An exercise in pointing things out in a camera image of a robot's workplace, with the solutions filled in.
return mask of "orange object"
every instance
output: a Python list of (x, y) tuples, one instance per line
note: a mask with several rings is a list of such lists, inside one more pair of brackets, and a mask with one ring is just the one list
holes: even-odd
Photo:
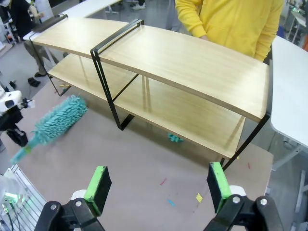
[(303, 49), (305, 51), (308, 51), (308, 35), (306, 35), (306, 37), (305, 37), (305, 42), (304, 42)]

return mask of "debris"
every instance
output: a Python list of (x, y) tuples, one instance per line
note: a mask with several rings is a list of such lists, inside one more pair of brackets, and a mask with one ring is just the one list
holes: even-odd
[(162, 186), (162, 185), (165, 183), (166, 180), (167, 180), (167, 178), (165, 178), (165, 179), (163, 180), (163, 182), (160, 183), (160, 186)]
[(201, 203), (203, 200), (203, 197), (198, 193), (196, 199), (199, 203)]
[(173, 203), (172, 201), (168, 200), (168, 202), (169, 202), (172, 206), (174, 206), (174, 203)]

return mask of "white desk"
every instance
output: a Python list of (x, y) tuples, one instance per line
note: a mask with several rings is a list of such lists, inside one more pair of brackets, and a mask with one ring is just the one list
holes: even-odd
[(293, 22), (291, 24), (291, 29), (287, 35), (287, 40), (289, 40), (289, 36), (291, 34), (291, 31), (292, 31), (292, 28), (293, 28), (293, 25), (295, 23), (295, 20), (298, 22), (298, 25), (297, 25), (297, 29), (296, 29), (296, 32), (295, 32), (295, 35), (293, 37), (293, 40), (292, 40), (292, 43), (294, 43), (295, 41), (295, 38), (297, 36), (297, 33), (298, 33), (298, 30), (301, 26), (303, 27), (306, 27), (306, 19), (304, 18), (304, 16), (300, 15), (298, 12), (295, 12), (295, 11), (291, 11), (292, 15), (294, 16), (294, 19), (293, 19)]
[[(120, 0), (86, 0), (64, 11), (63, 14), (67, 14), (68, 17), (72, 17), (72, 18), (87, 18), (118, 1)], [(103, 18), (107, 19), (105, 11), (103, 11)], [(30, 36), (31, 36), (31, 40), (34, 40), (37, 36), (40, 35), (40, 33), (36, 33), (35, 35), (33, 34), (34, 32), (32, 31), (29, 32), (28, 34), (24, 36), (24, 40), (30, 40)], [(45, 50), (46, 50), (46, 53), (52, 65), (55, 66), (55, 63), (53, 61), (53, 58), (51, 57), (49, 49), (45, 48)]]
[[(271, 125), (278, 133), (299, 145), (287, 156), (273, 164), (272, 170), (291, 160), (308, 148), (308, 52), (289, 41), (276, 37), (273, 49), (273, 104)], [(308, 190), (302, 170), (295, 212), (299, 212), (302, 193)]]

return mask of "person in yellow hoodie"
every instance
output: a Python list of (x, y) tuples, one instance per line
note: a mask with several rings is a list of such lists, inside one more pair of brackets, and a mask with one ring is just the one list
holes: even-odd
[(283, 0), (176, 0), (193, 36), (263, 61), (279, 25)]

